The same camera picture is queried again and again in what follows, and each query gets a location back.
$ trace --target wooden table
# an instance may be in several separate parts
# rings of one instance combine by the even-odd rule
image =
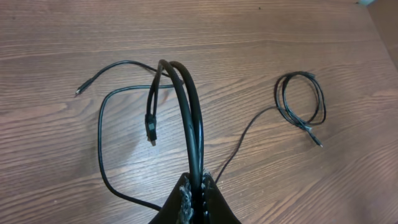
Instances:
[[[162,58],[193,75],[213,175],[252,117],[274,105],[279,76],[317,75],[328,117],[313,132],[324,148],[268,111],[223,174],[218,187],[243,223],[398,221],[398,73],[367,9],[351,0],[1,1],[0,48],[1,223],[147,223],[156,214],[109,192],[96,154],[104,96],[153,73],[126,65],[74,92],[115,61]],[[118,190],[162,205],[188,164],[175,92],[159,96],[156,147],[139,90],[110,100],[103,148]],[[315,109],[301,79],[287,98],[304,118]]]

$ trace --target cable connector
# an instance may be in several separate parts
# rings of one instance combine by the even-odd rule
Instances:
[[[91,79],[85,81],[79,88],[77,88],[75,97],[82,94],[93,83],[93,81],[94,80],[91,78]]]
[[[147,130],[148,141],[152,146],[156,145],[156,116],[152,114],[145,115],[145,128]]]

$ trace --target brown wooden tabletop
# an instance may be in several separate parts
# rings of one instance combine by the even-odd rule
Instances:
[[[326,122],[308,134],[277,110],[249,130],[218,187],[243,223],[398,221],[398,73],[368,10],[351,0],[1,1],[0,223],[147,223],[156,211],[101,180],[97,119],[107,93],[153,73],[118,60],[183,63],[197,86],[205,167],[216,176],[252,117],[274,105],[287,72],[316,74]],[[162,83],[170,83],[163,78]],[[180,109],[161,90],[156,147],[146,139],[147,90],[105,109],[104,163],[121,192],[162,205],[188,171]],[[302,79],[289,105],[315,109]]]

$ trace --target wooden surface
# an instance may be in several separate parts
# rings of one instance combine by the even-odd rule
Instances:
[[[398,1],[377,0],[368,9],[391,60],[398,68]]]
[[[351,1],[1,1],[0,48],[1,223],[155,215],[107,190],[96,155],[104,96],[149,84],[153,73],[122,66],[74,92],[115,61],[162,58],[193,75],[213,175],[252,117],[274,105],[277,77],[317,74],[328,117],[313,132],[324,148],[269,111],[219,182],[243,223],[398,221],[398,73],[368,10]],[[175,92],[159,96],[156,147],[146,141],[141,90],[110,100],[103,149],[118,190],[162,205],[188,164]],[[287,97],[303,117],[315,108],[300,79]]]

